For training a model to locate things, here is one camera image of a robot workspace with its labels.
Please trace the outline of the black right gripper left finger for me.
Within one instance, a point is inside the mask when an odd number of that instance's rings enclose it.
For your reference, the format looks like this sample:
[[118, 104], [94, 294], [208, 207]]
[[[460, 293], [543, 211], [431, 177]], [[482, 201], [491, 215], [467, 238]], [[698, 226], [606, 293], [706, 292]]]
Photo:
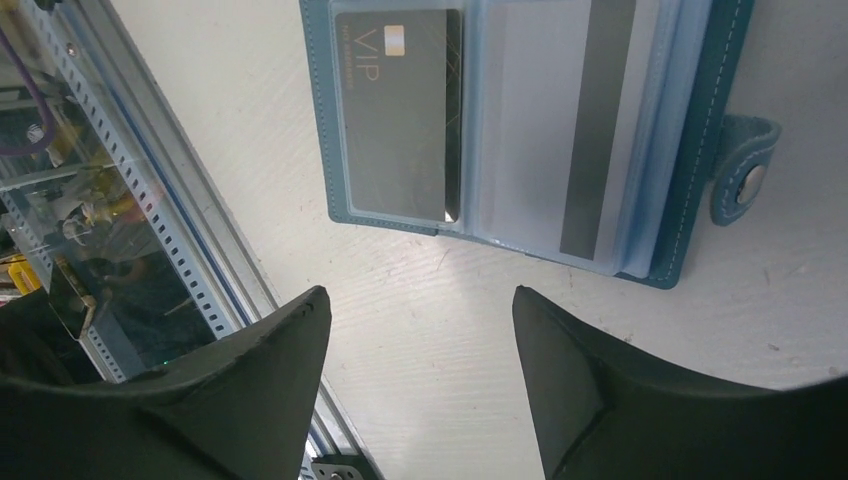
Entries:
[[330, 337], [321, 286], [122, 383], [1, 379], [5, 479], [295, 479]]

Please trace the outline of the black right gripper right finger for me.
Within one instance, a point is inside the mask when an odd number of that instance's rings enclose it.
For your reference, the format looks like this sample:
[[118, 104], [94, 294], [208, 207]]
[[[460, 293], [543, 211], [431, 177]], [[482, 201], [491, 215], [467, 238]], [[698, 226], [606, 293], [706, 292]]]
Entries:
[[582, 322], [535, 290], [512, 302], [549, 479], [843, 479], [847, 381], [771, 390], [699, 373]]

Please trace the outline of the teal leather card holder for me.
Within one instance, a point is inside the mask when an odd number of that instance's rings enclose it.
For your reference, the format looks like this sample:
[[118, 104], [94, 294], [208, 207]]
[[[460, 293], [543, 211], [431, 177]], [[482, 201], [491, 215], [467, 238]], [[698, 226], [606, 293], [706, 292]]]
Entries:
[[[475, 230], [485, 15], [513, 1], [304, 1], [300, 5], [326, 187], [338, 223], [445, 236], [518, 252], [658, 289], [674, 287], [701, 204], [727, 226], [752, 206], [780, 136], [764, 118], [726, 106], [747, 28], [749, 1], [659, 1], [643, 103], [631, 150], [611, 269], [544, 258], [493, 243]], [[426, 222], [354, 209], [349, 195], [335, 16], [340, 11], [458, 9], [463, 15], [459, 217]]]

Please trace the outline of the silver credit card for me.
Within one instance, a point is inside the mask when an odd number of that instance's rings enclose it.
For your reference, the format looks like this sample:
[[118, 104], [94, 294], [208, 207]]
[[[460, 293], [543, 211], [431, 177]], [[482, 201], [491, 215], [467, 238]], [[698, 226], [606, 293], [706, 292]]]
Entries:
[[456, 221], [461, 11], [340, 11], [335, 28], [352, 207], [426, 222]]

